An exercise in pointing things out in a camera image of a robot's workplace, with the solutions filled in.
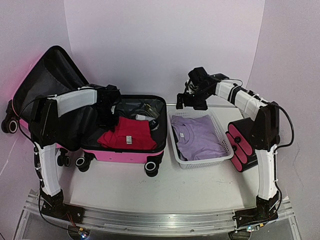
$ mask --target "suitcase lid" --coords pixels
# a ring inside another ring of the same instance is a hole
[[[50,47],[27,74],[12,100],[16,114],[39,95],[63,94],[88,85],[88,81],[77,68],[67,52],[60,46]],[[21,118],[29,123],[33,107],[31,103]],[[60,137],[58,143],[70,151],[80,148],[81,120],[84,109],[76,109],[59,118]]]

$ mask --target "white basket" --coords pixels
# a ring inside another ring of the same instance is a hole
[[[202,160],[193,160],[193,161],[181,160],[178,156],[177,146],[174,138],[174,132],[171,126],[172,116],[181,116],[184,118],[195,119],[195,118],[203,117],[205,115],[209,115],[211,117],[214,133],[219,139],[221,145],[223,146],[227,156],[210,158],[210,159],[202,159]],[[181,109],[181,110],[169,111],[167,114],[167,118],[169,123],[169,132],[170,132],[170,138],[171,138],[172,148],[174,152],[174,157],[182,169],[193,169],[193,168],[218,165],[222,161],[231,159],[234,156],[234,151],[232,150],[231,144],[225,134],[225,131],[222,128],[217,116],[213,111],[211,110],[200,111],[200,110],[194,110],[193,108],[185,107],[184,109]]]

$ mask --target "purple t-shirt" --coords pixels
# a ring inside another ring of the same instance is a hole
[[[176,145],[188,161],[214,159],[227,155],[215,135],[209,115],[199,118],[172,116],[171,125],[178,139]]]

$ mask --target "white wall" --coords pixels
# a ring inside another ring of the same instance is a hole
[[[24,75],[49,47],[70,43],[63,0],[0,1],[0,119]],[[31,188],[39,180],[33,146],[17,132],[0,131],[0,232],[11,239]]]
[[[305,240],[320,239],[320,2],[267,0],[248,89],[284,107],[295,142],[279,150],[279,184]],[[283,143],[290,128],[281,116]]]
[[[64,5],[74,61],[90,83],[175,103],[195,67],[246,85],[264,0],[65,0]]]

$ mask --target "white table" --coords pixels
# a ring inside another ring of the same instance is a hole
[[[223,128],[242,118],[234,107],[212,107]],[[168,134],[156,177],[142,164],[93,160],[87,172],[58,167],[65,201],[99,209],[137,213],[199,213],[254,207],[258,167],[243,173],[231,161],[217,166],[181,169],[174,159]]]

